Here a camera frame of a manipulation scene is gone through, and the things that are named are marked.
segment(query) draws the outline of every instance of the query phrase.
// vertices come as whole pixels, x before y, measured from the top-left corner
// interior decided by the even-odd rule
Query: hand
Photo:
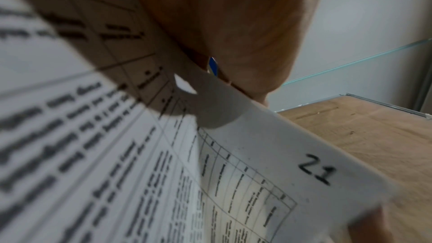
[[[373,211],[348,227],[352,243],[393,243],[384,208]]]

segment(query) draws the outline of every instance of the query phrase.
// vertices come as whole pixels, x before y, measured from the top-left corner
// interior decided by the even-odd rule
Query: handwritten number 21
[[[311,158],[312,160],[310,162],[299,164],[298,167],[303,172],[309,175],[313,175],[311,171],[306,169],[306,167],[318,164],[320,162],[320,158],[311,154],[306,154],[306,157]],[[314,176],[317,180],[321,181],[325,185],[330,186],[330,182],[327,180],[327,178],[330,177],[334,172],[336,172],[336,168],[334,168],[333,166],[323,166],[323,170],[324,173],[322,175],[314,175]]]

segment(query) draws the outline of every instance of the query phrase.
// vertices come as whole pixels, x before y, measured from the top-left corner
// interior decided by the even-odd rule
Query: white paper
[[[136,0],[0,0],[0,242],[316,242],[395,191]]]

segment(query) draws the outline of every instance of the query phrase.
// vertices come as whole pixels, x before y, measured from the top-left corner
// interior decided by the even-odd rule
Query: wooden table
[[[351,96],[279,114],[399,182],[396,242],[432,243],[432,120]]]

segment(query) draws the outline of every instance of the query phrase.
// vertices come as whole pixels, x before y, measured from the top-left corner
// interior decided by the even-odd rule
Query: wall
[[[432,0],[321,0],[278,111],[343,93],[412,107],[432,60]]]

